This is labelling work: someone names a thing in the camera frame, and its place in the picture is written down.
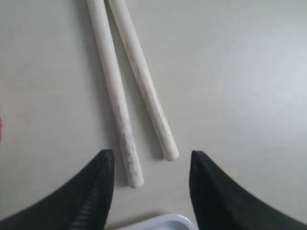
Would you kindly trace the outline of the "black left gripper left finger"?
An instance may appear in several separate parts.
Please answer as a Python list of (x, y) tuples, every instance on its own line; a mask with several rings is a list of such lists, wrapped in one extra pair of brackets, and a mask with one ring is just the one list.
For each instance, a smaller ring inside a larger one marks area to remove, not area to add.
[(114, 192), (114, 153), (103, 149), (63, 186), (1, 220), (2, 230), (103, 230)]

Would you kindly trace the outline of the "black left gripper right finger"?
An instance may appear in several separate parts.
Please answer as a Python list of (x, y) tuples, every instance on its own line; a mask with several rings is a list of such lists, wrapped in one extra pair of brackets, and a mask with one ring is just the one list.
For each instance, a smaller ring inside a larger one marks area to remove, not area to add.
[(200, 230), (305, 230), (306, 224), (264, 203), (205, 152), (190, 160), (190, 198)]

